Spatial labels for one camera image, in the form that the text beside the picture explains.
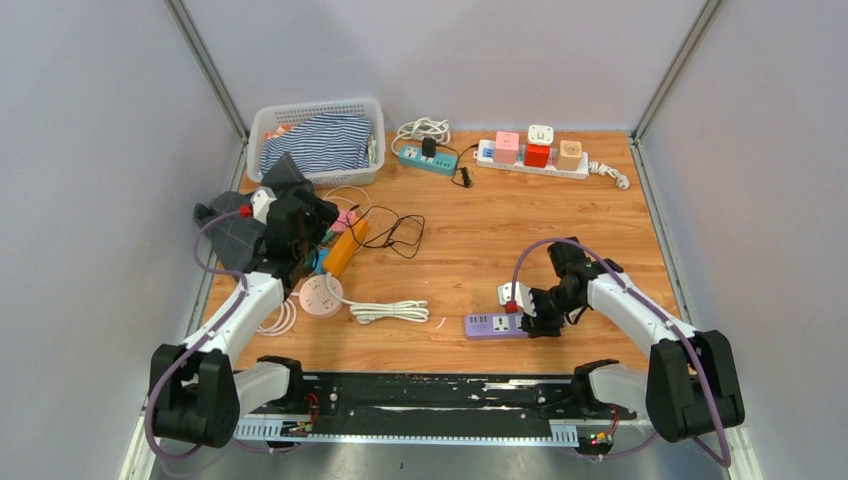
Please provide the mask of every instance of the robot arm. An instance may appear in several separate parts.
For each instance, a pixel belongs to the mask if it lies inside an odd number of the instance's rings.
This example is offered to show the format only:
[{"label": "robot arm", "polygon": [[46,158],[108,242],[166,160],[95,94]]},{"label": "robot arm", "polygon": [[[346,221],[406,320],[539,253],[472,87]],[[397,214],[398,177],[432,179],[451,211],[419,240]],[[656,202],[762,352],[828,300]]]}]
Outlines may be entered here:
[{"label": "robot arm", "polygon": [[[498,288],[501,305],[508,310],[523,310],[522,329],[531,338],[559,336],[565,315],[592,308],[612,320],[649,359],[647,376],[616,360],[600,360],[575,369],[572,388],[584,410],[600,412],[608,404],[621,405],[650,418],[657,433],[669,442],[714,431],[704,391],[690,373],[686,350],[671,330],[674,325],[697,352],[722,425],[742,423],[745,409],[733,353],[724,335],[718,331],[700,332],[675,318],[642,294],[612,260],[605,262],[617,278],[576,246],[557,242],[548,247],[548,253],[560,278],[559,285],[540,290],[517,284],[514,299],[511,283]],[[630,292],[636,292],[644,302]],[[661,320],[656,312],[666,319]]]},{"label": "robot arm", "polygon": [[[338,218],[335,205],[305,190],[289,193],[278,199],[270,190],[257,190],[245,214],[267,228],[254,246],[245,281],[197,332],[153,354],[148,409],[153,409],[154,435],[220,448],[232,438],[238,420],[260,405],[285,409],[301,400],[303,371],[297,361],[262,357],[233,374],[257,327],[312,271],[317,245]],[[193,346],[196,350],[167,377],[165,372]],[[152,394],[156,390],[158,397]]]}]

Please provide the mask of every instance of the wooden tabletop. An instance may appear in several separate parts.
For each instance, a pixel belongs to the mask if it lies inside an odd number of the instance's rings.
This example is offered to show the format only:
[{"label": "wooden tabletop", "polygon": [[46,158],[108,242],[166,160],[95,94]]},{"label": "wooden tabletop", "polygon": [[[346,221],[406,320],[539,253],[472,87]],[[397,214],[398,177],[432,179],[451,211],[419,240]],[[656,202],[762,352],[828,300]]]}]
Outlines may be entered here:
[{"label": "wooden tabletop", "polygon": [[[388,134],[387,142],[392,137]],[[450,145],[462,151],[481,138],[493,139],[494,133],[458,132]],[[247,368],[262,355],[278,355],[300,360],[305,370],[570,373],[575,366],[603,358],[646,369],[647,360],[627,336],[591,310],[559,338],[465,338],[465,315],[502,311],[495,287],[511,279],[518,256],[529,244],[547,237],[579,237],[621,265],[657,303],[677,313],[627,137],[562,132],[554,144],[560,139],[582,142],[591,160],[627,175],[630,188],[620,190],[611,178],[596,175],[580,181],[479,168],[469,151],[460,164],[469,166],[474,186],[465,189],[447,177],[404,167],[387,152],[376,182],[363,188],[375,205],[426,218],[421,248],[411,260],[388,249],[363,249],[339,279],[345,297],[353,301],[427,300],[430,321],[381,319],[361,325],[347,308],[325,320],[299,311],[286,335],[255,335],[237,366]],[[245,177],[241,191],[255,188]],[[337,193],[367,204],[354,190]],[[392,221],[388,214],[374,212],[372,232]],[[557,283],[543,247],[527,258],[519,278],[545,289]],[[228,277],[215,279],[205,318],[234,285]],[[276,317],[277,312],[272,313],[266,325]],[[436,328],[443,317],[444,325]]]}]

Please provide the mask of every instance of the blue power strip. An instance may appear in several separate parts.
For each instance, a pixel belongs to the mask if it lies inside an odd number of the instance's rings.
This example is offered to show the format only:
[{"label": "blue power strip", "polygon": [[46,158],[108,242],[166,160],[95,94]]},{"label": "blue power strip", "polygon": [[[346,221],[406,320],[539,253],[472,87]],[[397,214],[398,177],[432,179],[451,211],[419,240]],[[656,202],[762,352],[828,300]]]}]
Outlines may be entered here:
[{"label": "blue power strip", "polygon": [[404,145],[400,147],[400,164],[407,167],[420,168],[440,175],[452,176],[456,170],[456,157],[446,153],[436,153],[433,158],[422,157],[421,147]]}]

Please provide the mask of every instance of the white plastic basket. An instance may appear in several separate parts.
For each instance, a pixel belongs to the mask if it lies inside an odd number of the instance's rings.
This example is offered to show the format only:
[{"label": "white plastic basket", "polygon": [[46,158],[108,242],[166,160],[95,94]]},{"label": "white plastic basket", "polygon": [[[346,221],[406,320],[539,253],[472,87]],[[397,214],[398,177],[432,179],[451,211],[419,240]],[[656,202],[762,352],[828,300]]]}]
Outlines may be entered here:
[{"label": "white plastic basket", "polygon": [[383,126],[380,102],[371,98],[277,105],[259,110],[253,119],[247,144],[247,176],[255,182],[262,180],[259,157],[265,146],[266,133],[276,132],[280,125],[297,125],[321,113],[351,113],[371,120],[371,134],[377,140],[377,156],[375,162],[366,168],[304,174],[307,180],[318,187],[374,183],[377,170],[383,167],[386,160],[386,130]]}]

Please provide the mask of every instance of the blue and white striped fabric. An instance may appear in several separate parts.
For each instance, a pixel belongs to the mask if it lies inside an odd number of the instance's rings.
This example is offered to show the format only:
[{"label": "blue and white striped fabric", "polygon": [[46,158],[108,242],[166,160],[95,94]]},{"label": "blue and white striped fabric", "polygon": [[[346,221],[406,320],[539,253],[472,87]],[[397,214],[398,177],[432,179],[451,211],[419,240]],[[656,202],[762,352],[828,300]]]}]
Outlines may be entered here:
[{"label": "blue and white striped fabric", "polygon": [[283,136],[265,140],[259,171],[265,174],[289,152],[303,174],[368,167],[371,120],[358,115],[322,113]]}]

